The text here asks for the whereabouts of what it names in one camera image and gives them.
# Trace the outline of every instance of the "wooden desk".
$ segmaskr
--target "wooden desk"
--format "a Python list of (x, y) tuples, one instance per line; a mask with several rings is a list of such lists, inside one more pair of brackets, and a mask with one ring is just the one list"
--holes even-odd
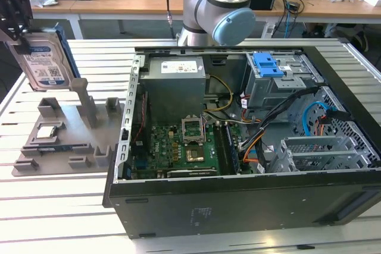
[[(381, 7), (365, 2), (330, 2), (303, 0), (305, 9), (296, 22), (381, 24)], [(83, 39), (79, 20), (118, 20), (124, 32), (123, 20), (166, 20), (165, 0), (60, 0), (55, 7), (33, 8), (35, 18), (68, 19), (76, 39)], [(182, 20), (183, 0), (170, 0), (174, 20)], [(271, 37), (271, 28), (284, 12), (282, 0), (275, 0), (271, 11), (255, 11), (257, 21), (266, 22), (262, 37)]]
[[(363, 23), (360, 19), (380, 19), (381, 7), (372, 7), (368, 3), (360, 0), (330, 2), (329, 0), (303, 0), (305, 8), (299, 15), (302, 19), (323, 18), (324, 23)], [(274, 7), (277, 10), (283, 9), (283, 1), (276, 0)]]

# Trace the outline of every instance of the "label sticker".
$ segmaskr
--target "label sticker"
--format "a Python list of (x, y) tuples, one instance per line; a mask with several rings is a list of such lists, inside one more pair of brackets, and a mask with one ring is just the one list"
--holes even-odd
[(263, 150), (263, 152), (265, 153), (271, 153), (271, 152), (274, 152), (274, 146), (273, 145), (270, 145), (270, 146), (267, 146), (266, 149)]
[(292, 71), (292, 69), (291, 69), (290, 66), (288, 66), (288, 65), (280, 65), (280, 66), (279, 66), (279, 69), (280, 69), (281, 71)]
[(248, 108), (248, 100), (247, 99), (241, 99), (241, 105), (242, 105), (242, 108), (247, 109)]
[(168, 61), (161, 63), (162, 74), (197, 73), (196, 61)]
[(261, 173), (261, 174), (264, 174), (265, 172), (265, 169), (263, 168), (263, 166), (261, 164), (258, 163), (258, 167), (257, 167), (258, 171)]
[(53, 53), (49, 47), (32, 47), (32, 53), (24, 55), (24, 59), (37, 82), (46, 86), (65, 82), (58, 64), (53, 61)]
[(55, 151), (54, 148), (39, 148), (40, 151)]

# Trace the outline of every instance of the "chip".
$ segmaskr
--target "chip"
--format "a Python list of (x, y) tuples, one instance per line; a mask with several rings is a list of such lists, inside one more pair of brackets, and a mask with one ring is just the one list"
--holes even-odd
[(204, 162), (204, 148), (199, 145), (190, 145), (185, 147), (187, 162)]

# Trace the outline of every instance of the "blue drive latch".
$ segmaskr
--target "blue drive latch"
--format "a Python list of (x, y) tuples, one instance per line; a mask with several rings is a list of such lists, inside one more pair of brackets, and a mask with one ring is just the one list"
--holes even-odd
[(252, 57), (261, 77), (283, 77), (285, 75), (269, 53), (255, 53)]

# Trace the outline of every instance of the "blue hard drive label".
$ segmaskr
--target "blue hard drive label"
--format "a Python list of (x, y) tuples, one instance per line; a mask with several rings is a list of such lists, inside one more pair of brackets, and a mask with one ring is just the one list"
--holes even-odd
[(30, 47), (30, 50), (32, 51), (32, 53), (41, 53), (41, 52), (51, 52), (51, 48), (50, 47)]
[(65, 77), (48, 46), (31, 47), (32, 53), (24, 59), (36, 82), (44, 86), (65, 84)]

